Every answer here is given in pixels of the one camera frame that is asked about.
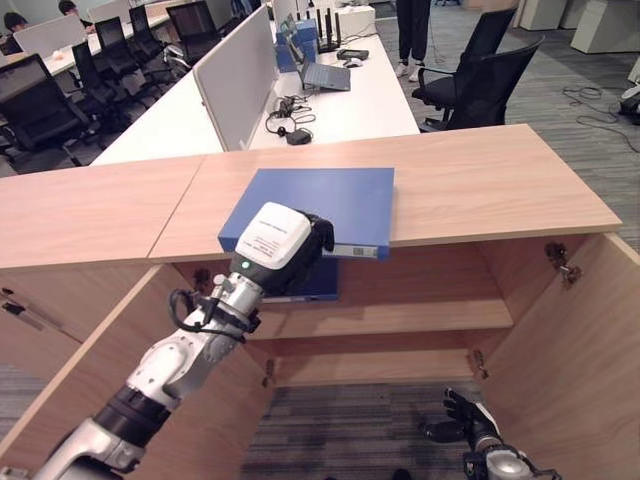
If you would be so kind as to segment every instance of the laptop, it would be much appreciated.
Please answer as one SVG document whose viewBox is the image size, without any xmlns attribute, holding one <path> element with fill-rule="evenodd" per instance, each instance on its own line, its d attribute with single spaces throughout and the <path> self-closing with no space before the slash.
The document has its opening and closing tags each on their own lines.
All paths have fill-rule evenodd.
<svg viewBox="0 0 640 480">
<path fill-rule="evenodd" d="M 280 27 L 285 37 L 296 70 L 300 75 L 302 87 L 307 86 L 327 88 L 330 90 L 351 90 L 351 70 L 348 68 L 333 67 L 331 65 L 321 65 L 311 62 L 302 51 L 293 43 L 293 38 L 297 34 L 293 18 L 287 18 Z"/>
</svg>

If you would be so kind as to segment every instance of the blue binder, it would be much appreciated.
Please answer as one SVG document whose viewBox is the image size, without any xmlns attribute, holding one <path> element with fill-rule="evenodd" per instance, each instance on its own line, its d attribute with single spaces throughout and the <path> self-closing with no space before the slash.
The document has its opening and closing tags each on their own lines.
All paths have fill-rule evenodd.
<svg viewBox="0 0 640 480">
<path fill-rule="evenodd" d="M 218 234 L 218 241 L 224 251 L 233 251 L 262 205 L 276 202 L 330 220 L 336 240 L 332 255 L 386 258 L 393 174 L 393 168 L 258 170 Z"/>
<path fill-rule="evenodd" d="M 337 258 L 321 258 L 313 266 L 309 278 L 285 297 L 267 295 L 262 303 L 314 302 L 338 299 Z"/>
</svg>

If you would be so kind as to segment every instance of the white sneaker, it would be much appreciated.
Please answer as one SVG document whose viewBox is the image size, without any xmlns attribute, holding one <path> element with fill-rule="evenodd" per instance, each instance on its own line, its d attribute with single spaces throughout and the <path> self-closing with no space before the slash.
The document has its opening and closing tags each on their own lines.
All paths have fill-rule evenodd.
<svg viewBox="0 0 640 480">
<path fill-rule="evenodd" d="M 422 64 L 416 63 L 416 68 L 414 68 L 413 72 L 411 72 L 411 75 L 409 75 L 409 81 L 410 82 L 417 82 L 418 81 L 418 72 L 420 72 L 421 68 L 424 68 L 424 63 L 422 63 Z"/>
<path fill-rule="evenodd" d="M 396 77 L 400 78 L 408 74 L 409 74 L 409 65 L 405 65 L 404 63 L 400 62 L 396 67 Z"/>
</svg>

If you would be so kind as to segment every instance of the person's leg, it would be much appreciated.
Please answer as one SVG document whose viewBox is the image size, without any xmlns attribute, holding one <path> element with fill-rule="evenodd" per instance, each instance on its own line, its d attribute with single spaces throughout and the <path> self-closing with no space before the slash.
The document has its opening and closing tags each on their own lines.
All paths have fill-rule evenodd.
<svg viewBox="0 0 640 480">
<path fill-rule="evenodd" d="M 398 40 L 400 44 L 400 64 L 396 68 L 396 75 L 398 77 L 402 77 L 409 73 L 409 54 L 411 53 L 413 35 L 412 1 L 413 0 L 396 1 L 399 34 Z"/>
<path fill-rule="evenodd" d="M 424 67 L 427 56 L 427 36 L 429 35 L 429 15 L 431 14 L 430 0 L 412 0 L 412 44 L 411 56 L 416 62 L 415 69 L 409 77 L 410 82 L 418 81 L 418 71 Z"/>
</svg>

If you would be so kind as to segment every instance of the wooden desk surface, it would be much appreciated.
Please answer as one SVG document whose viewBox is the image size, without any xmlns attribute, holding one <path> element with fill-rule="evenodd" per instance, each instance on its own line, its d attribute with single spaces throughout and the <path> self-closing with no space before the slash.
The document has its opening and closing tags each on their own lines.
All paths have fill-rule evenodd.
<svg viewBox="0 0 640 480">
<path fill-rule="evenodd" d="M 203 159 L 0 179 L 0 269 L 145 259 Z"/>
<path fill-rule="evenodd" d="M 259 168 L 394 167 L 391 245 L 615 230 L 620 220 L 527 125 L 209 155 L 154 261 L 221 258 L 218 232 Z"/>
</svg>

